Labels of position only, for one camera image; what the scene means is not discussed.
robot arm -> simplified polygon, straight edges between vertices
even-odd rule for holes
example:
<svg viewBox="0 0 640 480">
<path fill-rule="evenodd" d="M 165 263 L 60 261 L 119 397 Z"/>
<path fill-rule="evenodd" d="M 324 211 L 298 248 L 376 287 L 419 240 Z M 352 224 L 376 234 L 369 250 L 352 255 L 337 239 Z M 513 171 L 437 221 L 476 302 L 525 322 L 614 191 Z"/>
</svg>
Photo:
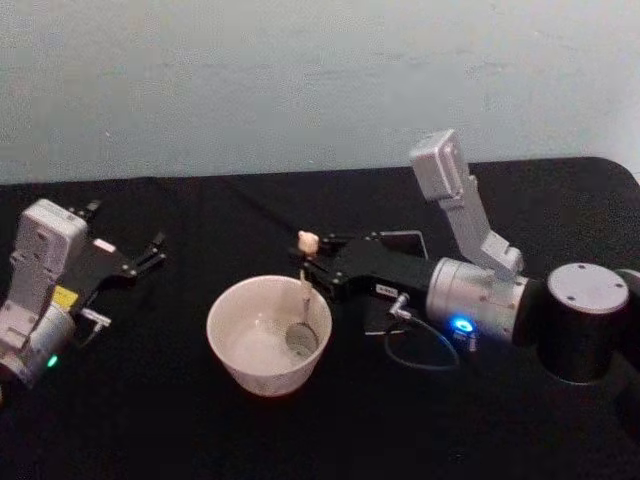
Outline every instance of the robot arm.
<svg viewBox="0 0 640 480">
<path fill-rule="evenodd" d="M 417 260 L 385 248 L 375 234 L 328 235 L 320 255 L 302 262 L 316 287 L 337 300 L 387 298 L 396 318 L 403 317 L 398 308 L 412 308 L 441 332 L 464 325 L 516 346 L 537 343 L 545 368 L 571 383 L 601 378 L 616 349 L 638 368 L 637 272 L 585 263 L 561 266 L 546 281 L 519 275 L 522 254 L 491 230 L 455 133 L 431 135 L 412 158 L 425 198 L 440 203 L 460 251 L 474 263 Z"/>
<path fill-rule="evenodd" d="M 88 343 L 111 321 L 88 308 L 110 285 L 129 285 L 164 259 L 162 235 L 137 259 L 89 237 L 98 202 L 65 210 L 40 200 L 21 216 L 14 275 L 0 309 L 0 379 L 33 387 L 48 362 L 74 339 L 79 315 L 95 323 Z"/>
</svg>

black tablecloth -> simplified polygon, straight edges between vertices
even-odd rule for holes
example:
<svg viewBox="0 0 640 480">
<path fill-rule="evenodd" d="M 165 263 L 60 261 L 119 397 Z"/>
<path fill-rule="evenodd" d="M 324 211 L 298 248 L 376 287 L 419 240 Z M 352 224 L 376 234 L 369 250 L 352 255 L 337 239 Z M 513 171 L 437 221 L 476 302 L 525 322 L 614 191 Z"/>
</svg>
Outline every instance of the black tablecloth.
<svg viewBox="0 0 640 480">
<path fill-rule="evenodd" d="M 543 278 L 566 262 L 640 269 L 640 188 L 601 159 L 473 165 L 494 230 Z M 104 201 L 93 231 L 125 253 L 157 231 L 170 259 L 96 310 L 112 327 L 68 351 L 0 413 L 2 479 L 636 478 L 640 447 L 612 400 L 616 358 L 597 386 L 552 379 L 535 349 L 481 343 L 476 368 L 405 370 L 334 306 L 330 345 L 294 395 L 242 391 L 213 358 L 207 312 L 227 287 L 295 275 L 295 231 L 419 229 L 432 258 L 458 258 L 437 206 L 407 168 L 0 187 L 0 291 L 19 213 L 46 197 Z"/>
</svg>

blue led light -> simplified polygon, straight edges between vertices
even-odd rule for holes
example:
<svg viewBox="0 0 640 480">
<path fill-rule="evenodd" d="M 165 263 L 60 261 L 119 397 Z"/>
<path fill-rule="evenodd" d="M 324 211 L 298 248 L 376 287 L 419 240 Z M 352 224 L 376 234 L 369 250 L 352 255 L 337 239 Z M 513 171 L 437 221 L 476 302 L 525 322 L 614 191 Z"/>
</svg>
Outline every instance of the blue led light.
<svg viewBox="0 0 640 480">
<path fill-rule="evenodd" d="M 451 320 L 451 326 L 460 332 L 470 333 L 473 332 L 473 323 L 464 317 L 454 317 Z"/>
</svg>

metal bracket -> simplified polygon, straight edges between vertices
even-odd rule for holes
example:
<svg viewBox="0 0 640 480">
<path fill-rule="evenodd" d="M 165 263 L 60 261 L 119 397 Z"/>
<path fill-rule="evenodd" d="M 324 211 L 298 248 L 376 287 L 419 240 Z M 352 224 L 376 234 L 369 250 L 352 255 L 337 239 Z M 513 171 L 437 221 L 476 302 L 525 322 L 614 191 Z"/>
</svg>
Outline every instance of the metal bracket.
<svg viewBox="0 0 640 480">
<path fill-rule="evenodd" d="M 411 151 L 411 158 L 424 198 L 437 201 L 446 212 L 462 255 L 501 280 L 515 279 L 524 266 L 522 253 L 491 230 L 455 131 L 431 134 Z"/>
</svg>

black cylinder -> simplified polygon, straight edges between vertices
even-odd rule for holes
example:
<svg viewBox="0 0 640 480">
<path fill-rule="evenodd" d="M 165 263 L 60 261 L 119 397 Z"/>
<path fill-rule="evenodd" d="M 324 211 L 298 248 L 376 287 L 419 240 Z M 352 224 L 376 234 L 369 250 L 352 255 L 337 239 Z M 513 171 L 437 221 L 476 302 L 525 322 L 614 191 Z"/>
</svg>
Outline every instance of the black cylinder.
<svg viewBox="0 0 640 480">
<path fill-rule="evenodd" d="M 547 290 L 540 361 L 568 382 L 587 384 L 602 378 L 628 321 L 627 285 L 603 267 L 570 264 L 549 276 Z"/>
</svg>

